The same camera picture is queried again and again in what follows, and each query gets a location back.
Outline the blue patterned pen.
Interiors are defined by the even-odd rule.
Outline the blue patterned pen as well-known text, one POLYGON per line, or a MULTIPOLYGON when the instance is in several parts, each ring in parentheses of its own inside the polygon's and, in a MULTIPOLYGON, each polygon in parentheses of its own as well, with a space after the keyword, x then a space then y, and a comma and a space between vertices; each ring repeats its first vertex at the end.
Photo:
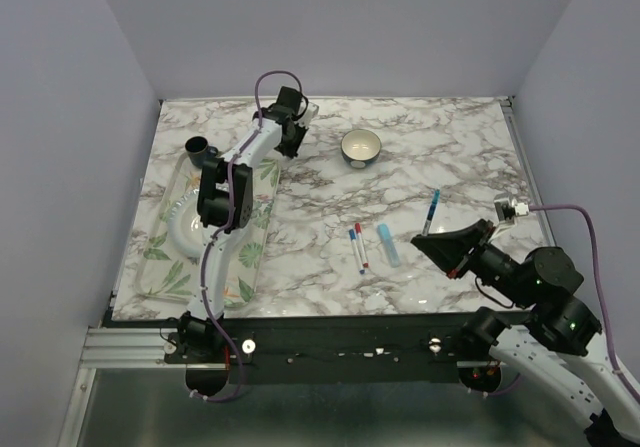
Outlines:
POLYGON ((423 226, 422 231, 421 231, 421 234, 423 236, 426 236, 426 235, 429 234, 429 231, 430 231, 430 228, 431 228, 431 224, 432 224, 433 218, 435 216, 435 211, 436 211, 437 205, 439 203, 439 198, 440 198, 440 189, 436 189, 434 191, 434 194, 433 194, 433 197, 432 197, 432 200, 431 200, 431 203, 429 205, 428 212, 427 212, 427 216, 426 216, 426 219, 425 219, 425 222, 424 222, 424 226, 423 226))

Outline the light blue highlighter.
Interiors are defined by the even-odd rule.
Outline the light blue highlighter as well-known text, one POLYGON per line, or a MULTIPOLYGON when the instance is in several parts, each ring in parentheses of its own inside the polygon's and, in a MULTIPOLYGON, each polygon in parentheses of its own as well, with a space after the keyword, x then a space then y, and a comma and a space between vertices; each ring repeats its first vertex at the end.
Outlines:
POLYGON ((392 268, 397 268, 401 265, 398 252, 396 250, 393 236, 387 224, 381 223, 377 226, 377 232, 381 239, 385 254, 392 268))

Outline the white red-tipped marker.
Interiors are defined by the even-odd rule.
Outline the white red-tipped marker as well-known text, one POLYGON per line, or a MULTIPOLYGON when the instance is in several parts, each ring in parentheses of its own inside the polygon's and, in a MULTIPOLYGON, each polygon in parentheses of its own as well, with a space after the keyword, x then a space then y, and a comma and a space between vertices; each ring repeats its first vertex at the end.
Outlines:
POLYGON ((362 232, 357 232, 356 235, 357 235, 357 239, 358 239, 358 242, 359 242, 359 247, 360 247, 363 267, 364 268, 368 268, 369 267, 369 261, 368 261, 368 257, 367 257, 367 253, 366 253, 366 248, 365 248, 364 238, 363 238, 362 232))

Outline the white blue-tipped pen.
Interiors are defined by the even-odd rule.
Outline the white blue-tipped pen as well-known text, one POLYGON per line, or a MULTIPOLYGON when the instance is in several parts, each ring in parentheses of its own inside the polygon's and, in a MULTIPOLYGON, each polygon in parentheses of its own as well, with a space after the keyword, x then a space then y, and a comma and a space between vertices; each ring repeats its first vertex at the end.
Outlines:
POLYGON ((355 238, 351 238, 351 247, 352 247, 352 251, 353 251, 354 257, 355 257, 357 270, 361 275, 364 275, 365 268, 364 268, 363 262, 361 260, 361 256, 360 256, 359 249, 358 249, 358 246, 357 246, 357 241, 356 241, 355 238))

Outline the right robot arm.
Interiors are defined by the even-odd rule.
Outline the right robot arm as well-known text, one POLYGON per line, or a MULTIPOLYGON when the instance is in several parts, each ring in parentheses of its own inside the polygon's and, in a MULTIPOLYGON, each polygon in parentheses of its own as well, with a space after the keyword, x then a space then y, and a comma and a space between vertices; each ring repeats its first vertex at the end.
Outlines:
POLYGON ((517 262, 493 244, 508 229, 481 219, 453 232, 417 234, 411 243, 448 278, 472 273, 526 312, 523 326, 558 365, 531 349, 506 317, 481 307, 456 336, 458 353, 507 362, 568 407, 592 446, 639 443, 638 382, 608 352, 601 321, 577 297, 584 281, 560 247, 540 247, 517 262))

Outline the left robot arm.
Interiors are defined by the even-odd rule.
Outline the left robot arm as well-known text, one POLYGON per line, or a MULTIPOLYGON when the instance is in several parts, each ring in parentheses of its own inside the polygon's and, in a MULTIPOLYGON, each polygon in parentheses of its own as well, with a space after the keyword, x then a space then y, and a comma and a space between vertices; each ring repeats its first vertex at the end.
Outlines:
POLYGON ((256 107, 251 130, 238 144, 203 164, 196 204, 204 227, 198 290, 177 324, 180 344, 201 362, 234 346, 221 325, 224 291, 232 253, 251 220, 254 171, 273 150, 295 158, 316 113, 300 89, 283 86, 274 103, 256 107))

